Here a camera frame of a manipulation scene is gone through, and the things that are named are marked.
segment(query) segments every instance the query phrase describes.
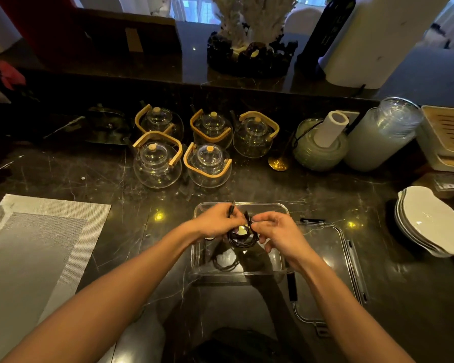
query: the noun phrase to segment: hand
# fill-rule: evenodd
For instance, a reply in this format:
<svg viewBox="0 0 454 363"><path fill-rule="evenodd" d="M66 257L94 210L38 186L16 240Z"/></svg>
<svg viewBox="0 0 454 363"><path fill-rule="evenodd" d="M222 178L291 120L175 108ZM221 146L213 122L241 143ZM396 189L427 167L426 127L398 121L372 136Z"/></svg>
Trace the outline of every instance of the hand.
<svg viewBox="0 0 454 363"><path fill-rule="evenodd" d="M203 238L217 237L235 227L247 224L247 220L237 207L230 218L227 218L230 205L232 204L229 202L216 204L198 218L191 220Z"/></svg>
<svg viewBox="0 0 454 363"><path fill-rule="evenodd" d="M301 271L301 263L316 255L309 243L304 239L294 220L287 214L268 211L252 217L252 230L260 234L259 242L266 243L266 252L277 248L288 260L290 265Z"/></svg>

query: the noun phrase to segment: teapot lid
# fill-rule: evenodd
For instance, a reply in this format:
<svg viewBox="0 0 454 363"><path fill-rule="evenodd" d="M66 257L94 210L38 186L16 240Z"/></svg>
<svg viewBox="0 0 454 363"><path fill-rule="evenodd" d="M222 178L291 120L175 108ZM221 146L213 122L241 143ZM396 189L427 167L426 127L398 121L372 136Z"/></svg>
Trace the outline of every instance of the teapot lid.
<svg viewBox="0 0 454 363"><path fill-rule="evenodd" d="M248 134L262 136L269 131L269 126L260 117L250 117L244 120L243 125Z"/></svg>
<svg viewBox="0 0 454 363"><path fill-rule="evenodd" d="M146 118L153 125L165 125L171 122L173 116L168 109L155 107L146 113Z"/></svg>
<svg viewBox="0 0 454 363"><path fill-rule="evenodd" d="M150 142L139 149L141 162L146 168L155 170L168 165L170 158L168 157L168 149L165 144L159 142Z"/></svg>
<svg viewBox="0 0 454 363"><path fill-rule="evenodd" d="M222 149L217 145L205 144L200 146L196 152L195 156L198 159L198 164L202 167L212 167L221 164L224 154Z"/></svg>
<svg viewBox="0 0 454 363"><path fill-rule="evenodd" d="M218 115L217 112L211 112L209 115L201 116L201 129L204 132L218 132L225 126L225 118Z"/></svg>

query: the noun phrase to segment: black decorative base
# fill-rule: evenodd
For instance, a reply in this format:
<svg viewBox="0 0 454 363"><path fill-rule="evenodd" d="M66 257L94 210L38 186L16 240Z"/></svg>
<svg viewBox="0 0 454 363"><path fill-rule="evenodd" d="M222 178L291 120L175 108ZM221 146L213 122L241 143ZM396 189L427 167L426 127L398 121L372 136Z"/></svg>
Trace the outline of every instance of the black decorative base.
<svg viewBox="0 0 454 363"><path fill-rule="evenodd" d="M229 75L240 77L279 77L288 72L298 42L281 43L281 34L267 49L263 43L251 43L237 58L233 57L232 42L213 32L208 41L207 61L211 68Z"/></svg>

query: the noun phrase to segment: forearm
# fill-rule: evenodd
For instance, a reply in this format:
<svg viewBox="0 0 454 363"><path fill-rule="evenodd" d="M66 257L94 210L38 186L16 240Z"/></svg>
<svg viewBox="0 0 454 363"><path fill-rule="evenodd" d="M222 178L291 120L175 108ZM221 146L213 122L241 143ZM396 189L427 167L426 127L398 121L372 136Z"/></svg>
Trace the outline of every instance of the forearm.
<svg viewBox="0 0 454 363"><path fill-rule="evenodd" d="M353 363L413 362L319 256L310 255L301 265L328 328L348 360Z"/></svg>
<svg viewBox="0 0 454 363"><path fill-rule="evenodd" d="M96 362L197 234L189 223L91 283L32 331L3 363Z"/></svg>

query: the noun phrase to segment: paper roll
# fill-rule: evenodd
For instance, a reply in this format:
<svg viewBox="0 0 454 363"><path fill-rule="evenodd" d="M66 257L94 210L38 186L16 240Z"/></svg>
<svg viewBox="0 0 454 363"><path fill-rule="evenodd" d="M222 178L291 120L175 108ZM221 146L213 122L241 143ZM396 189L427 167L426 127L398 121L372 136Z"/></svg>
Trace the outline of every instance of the paper roll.
<svg viewBox="0 0 454 363"><path fill-rule="evenodd" d="M349 122L348 117L340 111L331 111L317 128L314 142L320 147L331 146Z"/></svg>

